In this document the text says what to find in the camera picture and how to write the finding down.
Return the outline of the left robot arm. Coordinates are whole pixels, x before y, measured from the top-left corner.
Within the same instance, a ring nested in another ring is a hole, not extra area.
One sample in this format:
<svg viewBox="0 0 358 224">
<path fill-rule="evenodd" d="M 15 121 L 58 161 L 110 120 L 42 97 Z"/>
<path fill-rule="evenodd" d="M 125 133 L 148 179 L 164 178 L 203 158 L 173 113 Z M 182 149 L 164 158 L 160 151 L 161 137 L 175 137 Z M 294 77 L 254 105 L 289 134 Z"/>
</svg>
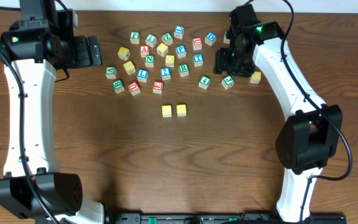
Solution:
<svg viewBox="0 0 358 224">
<path fill-rule="evenodd" d="M 53 138 L 57 71 L 100 66 L 97 36 L 75 36 L 75 11 L 56 0 L 21 0 L 21 19 L 0 38 L 9 87 L 9 149 L 0 206 L 37 223 L 109 223 L 103 204 L 83 195 L 76 174 L 60 172 Z"/>
</svg>

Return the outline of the yellow O block moved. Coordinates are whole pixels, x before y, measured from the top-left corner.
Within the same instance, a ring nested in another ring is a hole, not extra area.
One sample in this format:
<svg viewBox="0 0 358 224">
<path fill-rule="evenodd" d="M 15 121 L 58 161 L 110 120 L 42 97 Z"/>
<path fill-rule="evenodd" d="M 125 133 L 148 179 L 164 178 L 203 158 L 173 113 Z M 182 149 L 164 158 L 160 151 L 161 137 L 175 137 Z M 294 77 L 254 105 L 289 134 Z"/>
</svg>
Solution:
<svg viewBox="0 0 358 224">
<path fill-rule="evenodd" d="M 177 105 L 177 116 L 186 116 L 187 109 L 185 104 Z"/>
</svg>

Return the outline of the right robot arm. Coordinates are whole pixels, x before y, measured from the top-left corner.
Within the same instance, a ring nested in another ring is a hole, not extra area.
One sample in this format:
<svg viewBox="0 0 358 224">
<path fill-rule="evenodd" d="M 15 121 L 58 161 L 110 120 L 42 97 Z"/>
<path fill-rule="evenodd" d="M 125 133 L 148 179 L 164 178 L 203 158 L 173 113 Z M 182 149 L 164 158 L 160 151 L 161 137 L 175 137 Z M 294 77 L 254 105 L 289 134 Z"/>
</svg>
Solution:
<svg viewBox="0 0 358 224">
<path fill-rule="evenodd" d="M 276 141 L 276 153 L 284 166 L 275 219 L 284 223 L 312 222 L 310 201 L 317 177 L 336 153 L 342 111 L 329 106 L 312 89 L 294 61 L 288 32 L 275 21 L 260 22 L 251 3 L 229 14 L 228 48 L 216 52 L 213 72 L 227 75 L 224 88 L 234 77 L 251 77 L 259 68 L 283 111 L 285 124 Z"/>
</svg>

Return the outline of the yellow C block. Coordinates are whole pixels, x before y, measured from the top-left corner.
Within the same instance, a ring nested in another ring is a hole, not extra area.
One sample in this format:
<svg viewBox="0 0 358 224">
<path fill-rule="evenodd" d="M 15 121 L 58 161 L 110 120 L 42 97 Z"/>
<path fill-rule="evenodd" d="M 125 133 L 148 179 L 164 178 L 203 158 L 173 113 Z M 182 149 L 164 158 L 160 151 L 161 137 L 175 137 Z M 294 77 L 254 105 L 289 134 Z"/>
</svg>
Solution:
<svg viewBox="0 0 358 224">
<path fill-rule="evenodd" d="M 172 106 L 171 105 L 163 105 L 162 106 L 162 116 L 164 118 L 169 118 L 172 116 Z"/>
</svg>

